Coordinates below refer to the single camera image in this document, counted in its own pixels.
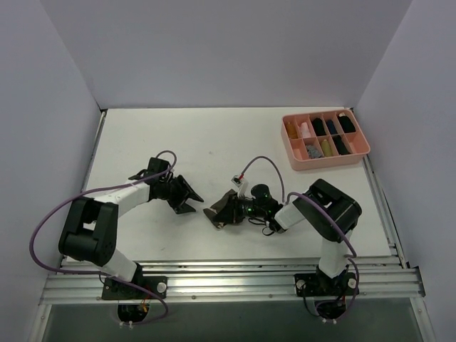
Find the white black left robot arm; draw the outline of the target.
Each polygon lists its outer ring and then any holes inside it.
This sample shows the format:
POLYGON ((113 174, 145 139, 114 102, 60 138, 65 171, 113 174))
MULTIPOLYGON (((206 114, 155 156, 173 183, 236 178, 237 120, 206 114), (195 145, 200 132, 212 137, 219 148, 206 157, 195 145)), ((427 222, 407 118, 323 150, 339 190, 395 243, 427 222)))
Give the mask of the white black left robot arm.
POLYGON ((175 214, 196 211, 187 200, 204 201, 182 175, 169 172, 153 179, 134 175, 120 189, 72 201, 58 243, 59 252, 78 261, 89 261, 101 273, 119 279, 118 291, 126 298, 139 297, 144 289, 142 267, 117 249, 118 220, 152 200, 167 202, 175 214))

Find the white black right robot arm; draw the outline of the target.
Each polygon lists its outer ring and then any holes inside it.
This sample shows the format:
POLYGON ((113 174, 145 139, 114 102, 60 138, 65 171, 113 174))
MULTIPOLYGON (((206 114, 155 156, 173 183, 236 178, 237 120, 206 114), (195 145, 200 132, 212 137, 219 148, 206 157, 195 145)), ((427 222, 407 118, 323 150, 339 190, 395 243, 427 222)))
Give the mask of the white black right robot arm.
POLYGON ((303 221, 308 222, 322 238, 316 277, 318 289, 332 294, 341 287, 341 274, 348 260, 356 256, 350 238, 362 214, 352 197, 318 179, 305 193, 289 193, 284 204, 272 197, 265 184, 253 186, 249 197, 228 192, 220 204, 211 218, 216 227, 248 219, 264 224, 272 233, 282 234, 303 221))

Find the brown underwear cream waistband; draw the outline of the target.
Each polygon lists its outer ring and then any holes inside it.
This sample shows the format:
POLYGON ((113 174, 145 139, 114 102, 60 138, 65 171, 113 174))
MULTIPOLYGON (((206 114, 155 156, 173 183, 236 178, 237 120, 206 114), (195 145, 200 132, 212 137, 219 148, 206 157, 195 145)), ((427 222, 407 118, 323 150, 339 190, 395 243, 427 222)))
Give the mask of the brown underwear cream waistband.
POLYGON ((214 217, 222 211, 222 209, 226 206, 228 203, 228 199, 232 195, 236 195, 237 192, 234 190, 229 190, 227 191, 218 201, 216 201, 214 204, 212 204, 210 207, 204 208, 203 213, 208 218, 208 220, 211 222, 211 224, 214 226, 215 229, 222 229, 226 225, 226 223, 221 223, 221 222, 215 222, 214 217))

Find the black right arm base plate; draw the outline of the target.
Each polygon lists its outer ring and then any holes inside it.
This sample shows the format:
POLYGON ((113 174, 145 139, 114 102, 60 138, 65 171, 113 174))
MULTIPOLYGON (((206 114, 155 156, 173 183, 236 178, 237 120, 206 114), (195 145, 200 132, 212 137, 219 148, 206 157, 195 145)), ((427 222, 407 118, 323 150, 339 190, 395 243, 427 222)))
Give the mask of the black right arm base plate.
POLYGON ((358 295, 356 275, 343 271, 334 278, 322 272, 294 274, 296 295, 300 297, 339 297, 358 295))

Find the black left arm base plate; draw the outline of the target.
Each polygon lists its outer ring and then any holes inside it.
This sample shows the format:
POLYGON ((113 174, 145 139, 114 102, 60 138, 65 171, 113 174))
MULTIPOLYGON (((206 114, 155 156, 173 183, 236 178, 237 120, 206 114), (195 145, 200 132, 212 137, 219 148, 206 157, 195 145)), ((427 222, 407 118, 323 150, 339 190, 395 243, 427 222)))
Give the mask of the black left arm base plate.
POLYGON ((166 276, 146 276, 139 285, 133 286, 130 283, 106 278, 101 298, 106 301, 165 299, 167 281, 166 276))

